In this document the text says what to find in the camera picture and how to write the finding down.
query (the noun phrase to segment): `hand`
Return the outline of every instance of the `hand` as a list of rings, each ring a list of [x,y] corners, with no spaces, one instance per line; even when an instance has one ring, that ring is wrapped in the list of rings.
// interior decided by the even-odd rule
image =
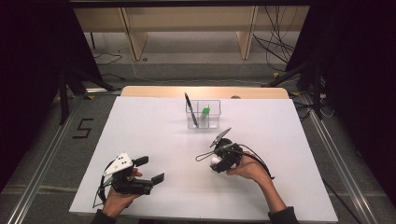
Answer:
[[[244,152],[251,156],[254,156],[249,151]],[[262,167],[262,165],[248,156],[242,156],[242,160],[239,165],[233,169],[228,170],[227,175],[240,175],[246,179],[252,179],[255,182],[261,182],[264,179],[271,179]]]
[[[286,209],[286,205],[277,193],[271,177],[257,161],[248,156],[242,156],[241,163],[237,167],[228,170],[227,175],[240,175],[246,179],[252,179],[259,184],[271,213]]]
[[[142,176],[143,174],[138,172],[137,168],[134,168],[132,170],[132,175]],[[140,196],[140,194],[117,193],[113,187],[111,187],[102,212],[108,217],[116,218],[124,210],[124,208],[128,207],[136,198]]]

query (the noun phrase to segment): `white tabletop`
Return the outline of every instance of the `white tabletop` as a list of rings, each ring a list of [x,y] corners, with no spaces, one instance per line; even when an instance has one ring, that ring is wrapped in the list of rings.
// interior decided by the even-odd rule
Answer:
[[[96,212],[92,204],[101,175],[125,151],[132,159],[149,156],[149,163],[139,167],[141,178],[165,173],[165,179],[124,215],[268,220],[269,209],[257,184],[212,171],[210,158],[195,161],[213,149],[209,145],[219,133],[232,127],[225,137],[264,159],[279,194],[286,205],[294,206],[300,221],[337,221],[292,100],[221,99],[221,112],[219,129],[188,129],[182,98],[118,97],[70,212]]]

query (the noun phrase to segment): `clear plastic container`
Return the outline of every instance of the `clear plastic container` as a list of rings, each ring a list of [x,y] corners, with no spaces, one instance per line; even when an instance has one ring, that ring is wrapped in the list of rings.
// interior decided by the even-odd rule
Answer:
[[[220,100],[191,100],[191,107],[198,125],[195,125],[190,108],[186,103],[187,124],[189,129],[219,128],[221,115]]]

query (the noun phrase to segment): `floor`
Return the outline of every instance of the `floor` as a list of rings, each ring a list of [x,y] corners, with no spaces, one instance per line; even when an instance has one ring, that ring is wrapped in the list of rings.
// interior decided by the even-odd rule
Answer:
[[[270,38],[260,32],[259,38]],[[282,34],[284,42],[294,46],[298,32]],[[127,85],[207,85],[259,87],[274,80],[275,69],[285,64],[271,56],[253,40],[248,60],[242,60],[234,33],[150,33],[142,58],[131,62],[128,45],[123,34],[94,34],[95,49],[92,54],[98,63],[104,81],[117,87]],[[87,41],[92,47],[89,34]],[[272,48],[279,55],[286,55],[281,48]],[[281,84],[289,92],[297,91],[298,76]],[[97,88],[85,83],[89,89]],[[90,92],[90,97],[70,95],[71,119],[60,126],[60,103],[55,98],[46,122],[41,127],[32,149],[26,152],[7,186],[0,194],[0,223],[15,220],[18,212],[22,223],[89,223],[92,217],[70,214],[79,182],[94,152],[106,117],[119,92]],[[296,108],[309,105],[309,92],[291,97]],[[396,209],[376,182],[359,149],[345,132],[343,123],[330,107],[323,107],[324,119],[302,106],[297,110],[323,179],[327,187],[339,223],[358,223],[346,207],[361,223],[396,223]],[[86,124],[92,128],[88,138],[81,136],[78,125],[82,119],[92,119]],[[25,195],[34,188],[33,195]],[[137,223],[137,219],[122,217],[118,223]],[[174,221],[170,223],[193,221]]]

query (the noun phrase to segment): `wire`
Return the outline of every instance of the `wire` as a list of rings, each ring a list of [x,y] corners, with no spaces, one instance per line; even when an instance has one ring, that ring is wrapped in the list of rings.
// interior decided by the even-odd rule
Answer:
[[[203,161],[204,159],[208,158],[209,156],[211,156],[211,155],[213,155],[213,154],[215,154],[215,152],[213,152],[213,151],[206,152],[206,153],[204,153],[204,154],[201,154],[201,155],[195,157],[195,160],[196,160],[196,161]]]
[[[294,24],[294,21],[295,21],[296,15],[297,15],[297,10],[298,10],[298,8],[295,9],[294,15],[293,15],[293,19],[292,19],[290,25],[288,26],[287,31],[286,31],[285,34],[283,34],[282,36],[280,36],[280,28],[279,28],[279,27],[280,27],[281,22],[283,21],[283,18],[284,18],[284,16],[285,16],[285,12],[286,12],[286,10],[287,10],[288,7],[285,7],[285,8],[283,9],[283,12],[282,12],[282,15],[281,15],[281,18],[280,18],[280,19],[279,19],[279,6],[276,6],[276,7],[275,7],[276,14],[275,14],[275,18],[274,18],[274,19],[270,16],[270,13],[268,12],[268,8],[267,8],[267,7],[264,7],[264,8],[265,8],[265,11],[266,11],[266,13],[267,13],[267,15],[268,15],[268,18],[269,18],[270,22],[271,22],[271,25],[272,25],[272,27],[273,27],[273,30],[271,31],[270,40],[268,41],[268,40],[259,39],[259,38],[258,38],[257,36],[255,36],[255,35],[254,35],[254,37],[255,37],[256,40],[259,42],[259,44],[262,46],[262,48],[264,48],[264,49],[266,50],[266,53],[265,53],[265,60],[266,60],[266,62],[267,62],[267,64],[268,64],[268,66],[271,67],[272,69],[275,69],[276,71],[282,71],[282,72],[284,72],[283,70],[277,69],[277,68],[275,68],[272,64],[270,64],[270,62],[269,62],[269,61],[270,61],[270,56],[268,55],[268,52],[271,53],[272,55],[276,56],[276,57],[277,57],[278,59],[280,59],[282,62],[284,62],[284,63],[287,63],[287,62],[288,62],[289,57],[291,56],[289,50],[293,51],[293,47],[290,46],[290,45],[285,44],[285,43],[283,42],[283,38],[284,38],[284,37],[286,36],[286,34],[289,32],[290,27]],[[267,42],[267,47],[265,47],[265,46],[260,42],[260,40],[261,40],[261,41]],[[271,44],[276,45],[276,47],[275,47],[273,50],[270,50],[270,45],[271,45]],[[284,59],[283,59],[283,58],[281,59],[279,55],[277,55],[277,54],[274,53],[274,50],[277,49],[278,47],[281,48],[282,53],[283,53],[283,56],[284,56]]]
[[[108,65],[108,64],[114,63],[114,62],[116,62],[116,61],[118,61],[119,59],[122,58],[122,55],[120,55],[120,54],[111,54],[111,53],[100,53],[99,55],[97,55],[97,56],[95,56],[93,58],[96,59],[96,58],[101,57],[102,55],[110,55],[110,56],[114,56],[114,57],[118,57],[118,58],[113,60],[113,61],[111,61],[111,62],[109,62],[109,63],[100,63],[101,65]]]
[[[131,66],[134,70],[134,77],[142,80],[142,81],[149,81],[149,82],[154,82],[154,83],[170,83],[170,82],[201,82],[201,81],[207,81],[207,82],[227,82],[227,81],[233,81],[233,82],[240,82],[240,83],[253,83],[253,84],[260,84],[260,85],[265,85],[268,83],[263,83],[263,82],[256,82],[256,81],[244,81],[244,80],[238,80],[238,79],[223,79],[223,80],[213,80],[213,79],[194,79],[194,80],[183,80],[183,79],[174,79],[174,80],[165,80],[165,81],[160,81],[160,80],[154,80],[154,79],[148,79],[148,78],[142,78],[138,77],[136,74],[136,71],[134,69],[134,64],[131,63]]]
[[[124,81],[126,79],[125,77],[119,77],[119,76],[111,74],[111,73],[102,74],[102,77],[104,77],[104,76],[113,76],[113,77],[117,77],[117,78],[119,78],[121,80],[124,80]]]
[[[326,185],[326,187],[335,195],[335,197],[341,202],[341,204],[346,208],[346,210],[349,212],[350,215],[355,218],[358,224],[361,224],[361,221],[356,217],[356,215],[352,212],[352,210],[347,206],[347,204],[344,202],[344,200],[335,192],[335,190],[330,186],[330,184],[322,178],[323,183]]]
[[[252,155],[250,155],[250,154],[247,154],[246,152],[241,152],[241,151],[232,150],[232,149],[228,149],[228,148],[224,148],[223,150],[224,150],[224,151],[231,151],[231,152],[234,152],[234,153],[243,155],[243,156],[250,157],[251,159],[257,161],[259,164],[262,165],[262,168],[264,168],[264,170],[267,172],[267,174],[270,176],[271,179],[274,179],[274,178],[275,178],[274,176],[271,176],[270,170],[268,169],[268,167],[267,167],[267,165],[265,164],[265,162],[262,161],[262,160],[259,160],[257,157],[252,156]]]

